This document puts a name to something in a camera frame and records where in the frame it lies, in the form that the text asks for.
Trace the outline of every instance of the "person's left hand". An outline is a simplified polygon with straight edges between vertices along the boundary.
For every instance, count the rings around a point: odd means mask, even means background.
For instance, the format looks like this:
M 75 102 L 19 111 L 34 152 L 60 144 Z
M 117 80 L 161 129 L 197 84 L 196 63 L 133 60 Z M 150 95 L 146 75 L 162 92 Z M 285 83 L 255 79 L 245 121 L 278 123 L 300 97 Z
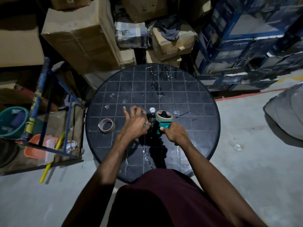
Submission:
M 132 106 L 130 109 L 130 116 L 126 111 L 126 107 L 123 107 L 123 112 L 125 114 L 126 122 L 119 135 L 127 137 L 129 141 L 131 141 L 147 133 L 151 124 L 148 122 L 145 115 L 146 112 L 143 108 Z

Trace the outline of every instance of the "dark fabric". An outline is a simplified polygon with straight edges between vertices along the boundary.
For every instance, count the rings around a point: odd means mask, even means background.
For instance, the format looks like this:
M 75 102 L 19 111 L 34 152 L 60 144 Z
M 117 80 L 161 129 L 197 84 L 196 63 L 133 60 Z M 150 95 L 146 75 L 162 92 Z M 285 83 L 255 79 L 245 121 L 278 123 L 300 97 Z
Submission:
M 165 39 L 176 41 L 179 39 L 181 20 L 177 14 L 171 15 L 165 19 L 157 20 L 154 27 L 160 29 L 161 35 Z
M 153 169 L 121 187 L 108 226 L 234 227 L 188 176 L 172 169 Z

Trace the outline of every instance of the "tape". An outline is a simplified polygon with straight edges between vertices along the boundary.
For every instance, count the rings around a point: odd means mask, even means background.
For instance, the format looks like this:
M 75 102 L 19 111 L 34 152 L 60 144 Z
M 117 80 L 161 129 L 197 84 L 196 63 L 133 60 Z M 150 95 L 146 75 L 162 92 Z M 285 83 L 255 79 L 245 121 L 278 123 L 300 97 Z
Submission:
M 110 122 L 110 123 L 112 124 L 112 126 L 111 126 L 110 129 L 104 130 L 104 129 L 103 129 L 103 126 L 104 126 L 104 124 L 106 124 L 107 122 Z M 114 122 L 113 122 L 111 119 L 103 119 L 103 120 L 101 120 L 101 122 L 99 123 L 98 127 L 99 127 L 99 129 L 102 131 L 102 133 L 104 133 L 104 134 L 109 134 L 109 133 L 112 133 L 112 132 L 114 131 L 114 129 L 115 129 L 115 124 L 114 124 Z
M 166 114 L 170 116 L 170 118 L 163 118 L 162 116 L 160 116 L 160 114 L 162 113 L 163 110 L 161 111 L 157 111 L 156 113 L 156 120 L 158 122 L 160 121 L 167 121 L 167 122 L 172 122 L 172 114 L 170 114 L 168 111 L 166 111 Z

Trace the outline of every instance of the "blue metal frame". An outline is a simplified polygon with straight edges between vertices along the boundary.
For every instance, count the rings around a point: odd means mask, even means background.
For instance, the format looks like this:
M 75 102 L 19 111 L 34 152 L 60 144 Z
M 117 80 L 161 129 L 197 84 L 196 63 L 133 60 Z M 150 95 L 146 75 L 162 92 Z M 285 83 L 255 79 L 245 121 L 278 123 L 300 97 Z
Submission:
M 73 94 L 73 92 L 58 78 L 56 73 L 53 72 L 49 68 L 49 64 L 50 64 L 50 59 L 48 57 L 45 57 L 44 58 L 44 64 L 43 64 L 43 67 L 42 67 L 42 71 L 41 71 L 39 81 L 38 81 L 38 84 L 37 84 L 37 88 L 36 88 L 36 92 L 35 92 L 36 95 L 33 99 L 31 110 L 29 112 L 29 118 L 28 118 L 28 121 L 27 121 L 26 127 L 25 127 L 25 132 L 23 133 L 23 135 L 21 137 L 21 141 L 23 142 L 23 144 L 25 146 L 33 147 L 33 148 L 44 150 L 44 151 L 49 151 L 49 152 L 52 152 L 52 153 L 55 153 L 55 154 L 59 154 L 59 155 L 63 155 L 63 156 L 71 157 L 71 158 L 77 158 L 77 156 L 75 156 L 75 155 L 66 153 L 67 136 L 68 136 L 69 125 L 70 125 L 70 120 L 71 120 L 71 111 L 72 111 L 73 102 L 75 101 L 80 106 L 84 106 L 84 105 Z M 32 132 L 33 132 L 33 128 L 34 128 L 34 125 L 35 125 L 35 120 L 36 120 L 37 115 L 38 115 L 38 109 L 39 109 L 40 101 L 41 101 L 41 98 L 42 98 L 43 88 L 44 88 L 44 84 L 45 84 L 46 77 L 47 77 L 48 74 L 52 76 L 52 82 L 51 82 L 50 98 L 48 100 L 48 105 L 47 105 L 47 109 L 46 109 L 46 118 L 45 118 L 45 121 L 43 123 L 39 143 L 38 144 L 30 143 L 29 141 L 33 136 Z M 53 86 L 54 86 L 54 82 L 58 82 L 59 85 L 61 87 L 63 87 L 63 89 L 67 92 L 67 94 L 70 95 L 70 102 L 69 102 L 69 107 L 68 107 L 68 117 L 67 117 L 66 128 L 65 128 L 66 138 L 64 139 L 63 151 L 59 151 L 59 150 L 55 150 L 55 149 L 43 146 L 43 141 L 44 141 L 44 137 L 45 137 L 45 133 L 46 133 L 49 113 L 50 113 L 50 110 L 51 110 L 51 93 L 52 93 L 52 89 L 53 89 Z

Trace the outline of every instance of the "gray floor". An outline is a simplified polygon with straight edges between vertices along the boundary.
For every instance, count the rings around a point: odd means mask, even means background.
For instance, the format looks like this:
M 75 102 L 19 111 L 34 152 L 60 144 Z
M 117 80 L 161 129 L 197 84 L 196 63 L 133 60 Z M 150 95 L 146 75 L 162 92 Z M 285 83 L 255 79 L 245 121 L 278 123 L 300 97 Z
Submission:
M 303 222 L 303 144 L 266 122 L 262 107 L 277 94 L 217 103 L 222 129 L 211 162 L 269 226 L 295 227 Z M 236 144 L 241 151 L 233 148 Z M 56 167 L 45 184 L 39 184 L 43 170 L 0 177 L 1 226 L 60 226 L 97 167 L 86 139 L 84 148 L 84 162 Z M 116 182 L 110 205 L 122 185 Z

